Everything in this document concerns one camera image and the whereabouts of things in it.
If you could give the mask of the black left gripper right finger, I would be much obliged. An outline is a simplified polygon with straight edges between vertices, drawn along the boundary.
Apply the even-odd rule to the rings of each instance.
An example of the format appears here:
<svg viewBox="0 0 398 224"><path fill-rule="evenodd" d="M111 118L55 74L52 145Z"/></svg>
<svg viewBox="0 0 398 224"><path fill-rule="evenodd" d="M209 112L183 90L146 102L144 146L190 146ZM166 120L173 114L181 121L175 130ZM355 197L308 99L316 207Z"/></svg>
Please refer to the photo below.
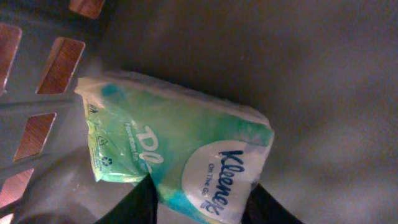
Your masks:
<svg viewBox="0 0 398 224"><path fill-rule="evenodd" d="M242 224L303 224L286 210L261 184L250 193Z"/></svg>

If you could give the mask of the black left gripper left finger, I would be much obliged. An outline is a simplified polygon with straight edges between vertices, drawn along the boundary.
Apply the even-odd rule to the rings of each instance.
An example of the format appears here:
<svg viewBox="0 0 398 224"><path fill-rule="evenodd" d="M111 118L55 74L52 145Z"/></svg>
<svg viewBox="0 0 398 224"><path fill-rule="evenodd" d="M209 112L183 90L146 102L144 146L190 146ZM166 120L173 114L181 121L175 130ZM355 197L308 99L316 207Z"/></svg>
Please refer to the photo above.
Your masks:
<svg viewBox="0 0 398 224"><path fill-rule="evenodd" d="M158 204L156 187L147 175L95 224L156 224Z"/></svg>

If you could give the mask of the green Kleenex tissue pack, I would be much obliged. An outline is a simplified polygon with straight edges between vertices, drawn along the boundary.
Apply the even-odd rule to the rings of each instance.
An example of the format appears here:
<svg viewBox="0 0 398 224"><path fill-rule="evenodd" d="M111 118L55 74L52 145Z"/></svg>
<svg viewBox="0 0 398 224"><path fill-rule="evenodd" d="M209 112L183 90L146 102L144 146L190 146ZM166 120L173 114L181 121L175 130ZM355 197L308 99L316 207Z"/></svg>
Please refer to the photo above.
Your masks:
<svg viewBox="0 0 398 224"><path fill-rule="evenodd" d="M139 73L78 80L96 180L150 176L166 206L239 223L274 140L260 112Z"/></svg>

